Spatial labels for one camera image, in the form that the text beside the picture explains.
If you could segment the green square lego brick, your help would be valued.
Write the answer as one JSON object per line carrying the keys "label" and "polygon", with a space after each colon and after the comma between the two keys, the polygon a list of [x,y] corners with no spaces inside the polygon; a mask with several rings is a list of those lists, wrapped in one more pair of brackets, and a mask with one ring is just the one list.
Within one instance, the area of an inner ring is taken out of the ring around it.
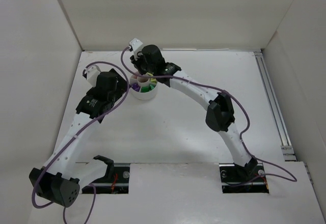
{"label": "green square lego brick", "polygon": [[141,87],[141,93],[148,93],[152,91],[155,88],[155,86],[149,85],[147,87]]}

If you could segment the purple square lego brick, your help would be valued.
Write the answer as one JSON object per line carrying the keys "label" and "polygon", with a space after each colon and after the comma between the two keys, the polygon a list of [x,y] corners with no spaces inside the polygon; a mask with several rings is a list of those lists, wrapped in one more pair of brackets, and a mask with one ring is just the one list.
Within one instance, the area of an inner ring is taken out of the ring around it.
{"label": "purple square lego brick", "polygon": [[140,92],[140,91],[141,91],[141,86],[139,86],[138,83],[133,83],[133,84],[131,85],[131,88],[132,88],[134,91],[136,91],[136,92]]}

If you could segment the yellow-green lego brick large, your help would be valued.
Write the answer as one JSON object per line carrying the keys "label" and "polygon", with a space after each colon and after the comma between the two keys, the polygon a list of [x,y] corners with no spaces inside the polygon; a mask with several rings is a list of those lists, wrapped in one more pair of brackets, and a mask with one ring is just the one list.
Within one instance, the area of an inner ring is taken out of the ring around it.
{"label": "yellow-green lego brick large", "polygon": [[149,79],[149,80],[150,80],[150,83],[157,84],[157,80],[156,80],[155,78],[153,78],[153,74],[151,74],[151,73],[146,73],[146,75],[151,77],[151,78]]}

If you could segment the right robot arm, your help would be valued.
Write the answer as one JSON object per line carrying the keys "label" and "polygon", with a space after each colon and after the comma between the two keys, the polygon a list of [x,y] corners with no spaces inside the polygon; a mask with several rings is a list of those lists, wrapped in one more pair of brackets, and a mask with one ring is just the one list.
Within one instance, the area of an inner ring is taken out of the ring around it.
{"label": "right robot arm", "polygon": [[257,160],[243,143],[242,132],[235,125],[232,96],[220,89],[201,85],[187,75],[179,66],[166,62],[156,45],[130,42],[133,55],[131,63],[141,75],[152,74],[157,81],[178,90],[206,110],[206,125],[217,132],[229,149],[238,174],[250,177],[257,166]]}

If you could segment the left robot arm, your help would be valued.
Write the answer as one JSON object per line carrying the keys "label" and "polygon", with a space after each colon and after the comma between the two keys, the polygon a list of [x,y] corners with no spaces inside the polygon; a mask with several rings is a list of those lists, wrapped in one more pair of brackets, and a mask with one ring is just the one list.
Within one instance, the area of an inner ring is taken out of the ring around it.
{"label": "left robot arm", "polygon": [[84,74],[92,87],[78,103],[67,134],[42,168],[33,168],[29,174],[33,197],[66,208],[75,202],[84,187],[99,178],[110,177],[114,171],[113,160],[100,155],[94,156],[90,164],[76,168],[90,135],[122,103],[129,89],[124,72],[100,71],[96,65],[93,68],[94,71],[88,69]]}

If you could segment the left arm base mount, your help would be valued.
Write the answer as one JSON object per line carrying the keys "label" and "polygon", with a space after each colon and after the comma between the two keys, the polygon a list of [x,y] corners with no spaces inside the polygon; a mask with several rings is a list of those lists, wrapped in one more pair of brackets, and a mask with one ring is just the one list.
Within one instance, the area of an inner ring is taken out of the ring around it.
{"label": "left arm base mount", "polygon": [[128,194],[130,163],[114,163],[112,159],[100,155],[93,159],[106,165],[105,174],[92,182],[96,194]]}

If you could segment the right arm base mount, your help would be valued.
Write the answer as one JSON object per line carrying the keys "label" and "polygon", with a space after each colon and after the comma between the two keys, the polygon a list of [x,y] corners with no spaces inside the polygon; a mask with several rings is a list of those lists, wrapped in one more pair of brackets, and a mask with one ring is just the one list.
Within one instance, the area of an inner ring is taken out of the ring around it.
{"label": "right arm base mount", "polygon": [[257,165],[249,177],[241,176],[234,164],[220,164],[219,170],[223,193],[269,193],[265,177],[259,177],[249,182],[254,177],[264,174],[264,167],[261,163]]}

